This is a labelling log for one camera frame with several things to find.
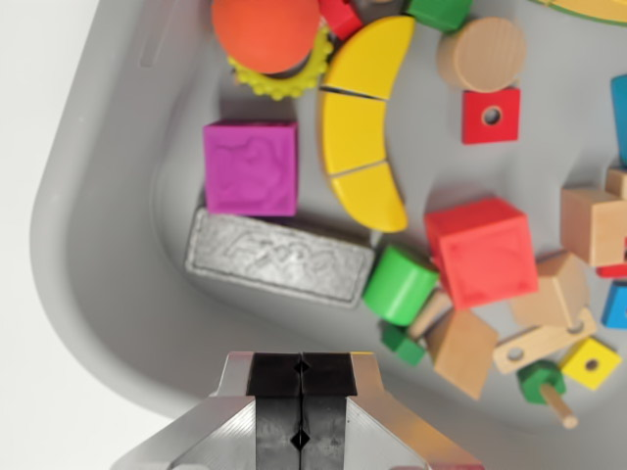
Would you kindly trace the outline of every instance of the yellow gear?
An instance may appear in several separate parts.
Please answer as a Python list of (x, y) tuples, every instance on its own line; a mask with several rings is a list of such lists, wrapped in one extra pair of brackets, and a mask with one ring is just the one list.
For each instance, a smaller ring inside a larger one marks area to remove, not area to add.
[(298, 98), (308, 88), (315, 88), (318, 77), (326, 72), (328, 67), (326, 59), (333, 52), (333, 44), (329, 41), (328, 34), (327, 26), (320, 29), (307, 63), (296, 75), (288, 78), (272, 78), (258, 73), (242, 66), (232, 57), (228, 58), (228, 62), (235, 68), (237, 79), (249, 85), (256, 95), (269, 95), (274, 101), (287, 96)]

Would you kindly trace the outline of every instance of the magenta foam cube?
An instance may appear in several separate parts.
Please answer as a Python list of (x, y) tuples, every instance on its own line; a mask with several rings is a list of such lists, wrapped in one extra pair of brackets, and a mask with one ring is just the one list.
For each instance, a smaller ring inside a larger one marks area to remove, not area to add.
[(209, 212), (296, 214), (296, 122), (220, 121), (204, 136)]

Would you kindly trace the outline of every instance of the gray rectangular block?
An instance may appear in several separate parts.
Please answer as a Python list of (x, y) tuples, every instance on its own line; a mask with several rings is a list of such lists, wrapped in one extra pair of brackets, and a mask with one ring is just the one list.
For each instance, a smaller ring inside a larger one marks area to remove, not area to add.
[(185, 268), (198, 276), (353, 308), (373, 259), (368, 247), (200, 208)]

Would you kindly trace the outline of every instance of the wooden dowel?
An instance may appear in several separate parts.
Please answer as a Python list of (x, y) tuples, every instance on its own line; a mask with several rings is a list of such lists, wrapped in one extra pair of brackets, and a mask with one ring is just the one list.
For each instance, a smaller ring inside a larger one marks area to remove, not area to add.
[(579, 424), (579, 419), (568, 407), (557, 390), (550, 384), (540, 386), (540, 395), (545, 399), (547, 405), (554, 411), (561, 424), (566, 429), (574, 429)]
[(451, 306), (451, 298), (443, 291), (433, 291), (416, 319), (408, 328), (408, 336), (414, 341), (421, 338), (443, 310)]

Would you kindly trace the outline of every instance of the orange ball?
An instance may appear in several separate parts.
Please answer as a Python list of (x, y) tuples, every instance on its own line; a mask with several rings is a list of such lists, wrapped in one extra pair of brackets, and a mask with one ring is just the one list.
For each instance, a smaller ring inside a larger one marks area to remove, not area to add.
[(314, 46), (318, 0), (214, 0), (214, 29), (226, 53), (259, 73), (299, 65)]

